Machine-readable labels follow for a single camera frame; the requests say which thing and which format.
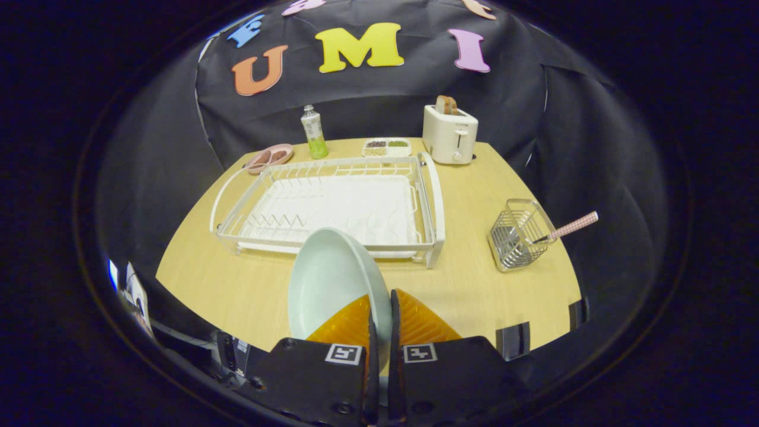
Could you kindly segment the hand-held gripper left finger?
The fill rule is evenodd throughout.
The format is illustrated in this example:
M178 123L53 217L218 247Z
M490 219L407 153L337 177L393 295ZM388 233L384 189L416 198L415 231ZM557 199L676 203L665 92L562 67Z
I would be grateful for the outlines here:
M309 426L368 426L378 417L377 328L369 295L308 338L279 341L247 376L246 397Z

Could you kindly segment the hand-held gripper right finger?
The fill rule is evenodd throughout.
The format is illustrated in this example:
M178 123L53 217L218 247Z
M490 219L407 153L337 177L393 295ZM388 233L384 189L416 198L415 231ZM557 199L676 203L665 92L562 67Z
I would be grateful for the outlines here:
M480 426L530 390L485 337L461 337L402 289L391 292L388 415L403 426Z

